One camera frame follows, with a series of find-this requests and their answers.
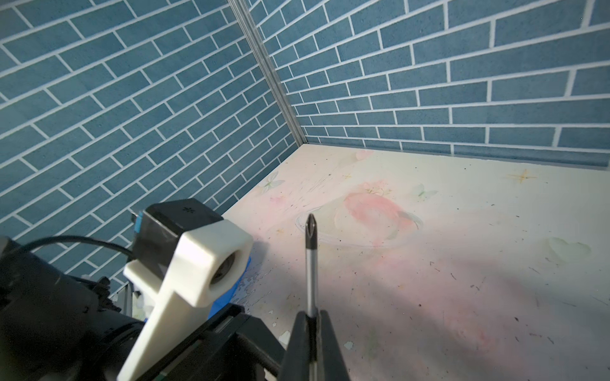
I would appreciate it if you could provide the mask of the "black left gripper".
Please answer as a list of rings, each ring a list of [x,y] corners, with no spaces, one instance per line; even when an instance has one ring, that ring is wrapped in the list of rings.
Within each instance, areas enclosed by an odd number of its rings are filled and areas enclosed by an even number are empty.
[[[264,380],[268,372],[279,381],[308,381],[311,324],[305,312],[296,317],[285,349],[265,323],[229,303],[140,380]],[[327,311],[319,311],[315,332],[315,379],[350,381]]]

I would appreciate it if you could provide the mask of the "silver black-tipped screwdriver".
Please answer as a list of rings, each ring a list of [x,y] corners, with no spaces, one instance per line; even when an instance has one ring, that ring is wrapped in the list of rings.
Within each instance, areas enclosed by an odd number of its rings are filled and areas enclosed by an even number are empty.
[[[310,342],[309,379],[317,379],[317,320],[318,320],[318,230],[314,214],[308,215],[305,226],[307,309]]]

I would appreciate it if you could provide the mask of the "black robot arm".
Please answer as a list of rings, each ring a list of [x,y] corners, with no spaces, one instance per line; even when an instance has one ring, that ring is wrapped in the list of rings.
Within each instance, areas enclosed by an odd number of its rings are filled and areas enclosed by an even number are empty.
[[[1,239],[1,378],[116,380],[144,324],[109,299],[107,278],[69,276]],[[145,380],[347,380],[326,311],[313,330],[295,319],[287,346],[262,320],[229,304],[143,374]]]

